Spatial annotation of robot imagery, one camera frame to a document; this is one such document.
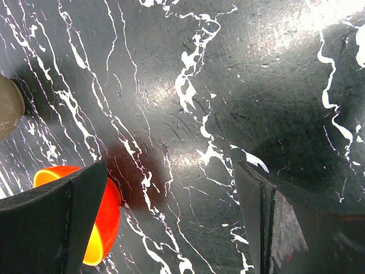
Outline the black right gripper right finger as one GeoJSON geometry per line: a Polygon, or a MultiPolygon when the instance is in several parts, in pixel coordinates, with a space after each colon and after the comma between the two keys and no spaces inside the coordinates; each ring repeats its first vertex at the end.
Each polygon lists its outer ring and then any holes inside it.
{"type": "Polygon", "coordinates": [[[255,273],[363,273],[364,206],[238,163],[234,181],[255,273]]]}

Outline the brown patterned ceramic bowl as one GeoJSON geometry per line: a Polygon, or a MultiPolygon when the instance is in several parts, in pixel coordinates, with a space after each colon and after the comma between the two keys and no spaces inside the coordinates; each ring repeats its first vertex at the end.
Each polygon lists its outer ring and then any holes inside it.
{"type": "Polygon", "coordinates": [[[1,140],[9,136],[25,114],[25,102],[18,86],[9,78],[1,75],[1,140]]]}

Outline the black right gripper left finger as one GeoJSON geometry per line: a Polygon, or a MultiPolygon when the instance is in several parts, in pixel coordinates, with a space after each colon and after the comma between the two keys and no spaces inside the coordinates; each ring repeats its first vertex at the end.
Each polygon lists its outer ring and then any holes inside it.
{"type": "Polygon", "coordinates": [[[106,182],[99,161],[1,199],[1,273],[79,273],[106,182]]]}

